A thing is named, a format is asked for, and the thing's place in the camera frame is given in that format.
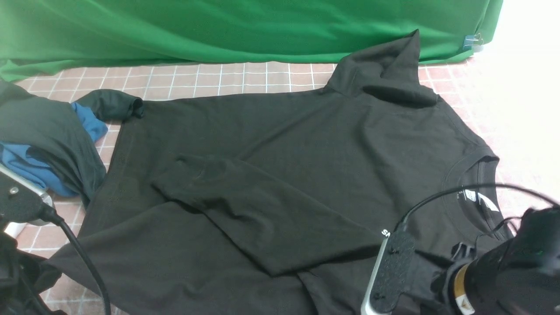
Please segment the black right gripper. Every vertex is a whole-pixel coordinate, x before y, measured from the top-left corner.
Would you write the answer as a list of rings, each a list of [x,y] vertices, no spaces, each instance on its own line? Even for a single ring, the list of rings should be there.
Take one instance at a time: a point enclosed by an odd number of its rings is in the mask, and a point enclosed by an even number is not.
[[[480,315],[467,295],[466,271],[477,257],[474,246],[458,243],[449,259],[415,250],[408,273],[407,297],[418,315]]]

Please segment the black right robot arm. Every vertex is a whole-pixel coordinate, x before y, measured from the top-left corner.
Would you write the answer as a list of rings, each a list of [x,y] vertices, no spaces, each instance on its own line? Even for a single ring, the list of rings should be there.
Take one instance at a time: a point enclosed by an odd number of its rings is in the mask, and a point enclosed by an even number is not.
[[[405,293],[420,315],[557,315],[559,207],[529,209],[515,237],[477,259],[422,266]]]

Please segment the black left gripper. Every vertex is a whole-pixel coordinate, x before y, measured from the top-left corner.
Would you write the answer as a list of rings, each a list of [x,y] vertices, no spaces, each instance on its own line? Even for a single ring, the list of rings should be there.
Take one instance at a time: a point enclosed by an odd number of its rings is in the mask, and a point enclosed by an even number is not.
[[[17,249],[17,241],[5,232],[0,241],[0,313],[2,315],[63,315],[51,310],[35,287],[39,263],[45,259]]]

